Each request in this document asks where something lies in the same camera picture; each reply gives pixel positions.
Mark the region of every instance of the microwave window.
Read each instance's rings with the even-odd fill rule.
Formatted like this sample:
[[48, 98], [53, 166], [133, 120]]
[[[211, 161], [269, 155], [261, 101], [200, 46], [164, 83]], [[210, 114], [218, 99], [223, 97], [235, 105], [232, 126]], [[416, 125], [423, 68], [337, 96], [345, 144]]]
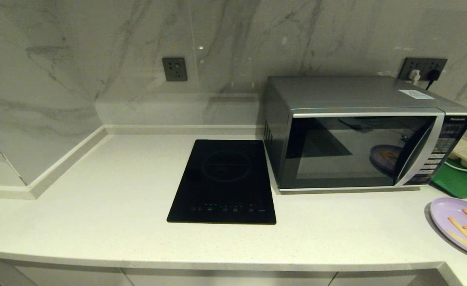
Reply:
[[433, 120], [431, 116], [295, 118], [282, 187], [392, 186], [399, 154], [417, 130]]

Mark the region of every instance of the lavender plate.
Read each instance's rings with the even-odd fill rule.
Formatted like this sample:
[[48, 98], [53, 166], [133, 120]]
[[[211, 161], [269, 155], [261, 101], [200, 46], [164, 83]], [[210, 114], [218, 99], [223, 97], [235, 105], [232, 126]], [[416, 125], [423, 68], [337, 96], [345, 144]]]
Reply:
[[461, 226], [467, 225], [467, 215], [463, 209], [467, 209], [467, 201], [453, 197], [439, 197], [431, 202], [430, 214], [438, 229], [453, 243], [467, 251], [467, 246], [447, 231], [449, 230], [467, 241], [467, 238], [448, 219], [452, 216]]

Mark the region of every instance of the microwave control panel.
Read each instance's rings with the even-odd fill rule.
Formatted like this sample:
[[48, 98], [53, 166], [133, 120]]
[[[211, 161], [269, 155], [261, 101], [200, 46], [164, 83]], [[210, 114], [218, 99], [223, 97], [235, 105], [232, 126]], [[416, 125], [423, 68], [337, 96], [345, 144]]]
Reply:
[[467, 116], [446, 116], [438, 141], [426, 164], [405, 185], [427, 185], [467, 129]]

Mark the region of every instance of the white cabinet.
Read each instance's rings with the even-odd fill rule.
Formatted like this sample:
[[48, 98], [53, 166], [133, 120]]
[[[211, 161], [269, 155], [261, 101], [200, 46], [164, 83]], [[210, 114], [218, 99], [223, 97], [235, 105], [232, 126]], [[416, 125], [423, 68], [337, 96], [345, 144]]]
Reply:
[[436, 269], [339, 272], [330, 286], [447, 286]]
[[11, 261], [10, 264], [37, 284], [37, 286], [132, 286], [119, 268], [20, 261]]
[[12, 267], [10, 264], [0, 260], [0, 285], [2, 286], [37, 286], [30, 279]]
[[340, 272], [330, 286], [408, 286], [415, 277], [409, 271]]
[[123, 269], [134, 286], [328, 286], [336, 272]]

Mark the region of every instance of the microwave handle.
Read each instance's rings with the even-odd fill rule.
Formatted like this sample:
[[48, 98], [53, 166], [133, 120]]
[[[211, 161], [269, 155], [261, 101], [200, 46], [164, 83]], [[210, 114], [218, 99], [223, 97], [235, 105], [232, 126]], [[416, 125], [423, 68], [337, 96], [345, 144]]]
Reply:
[[424, 166], [431, 156], [440, 136], [444, 115], [439, 115], [423, 125], [409, 139], [396, 161], [394, 186], [403, 186]]

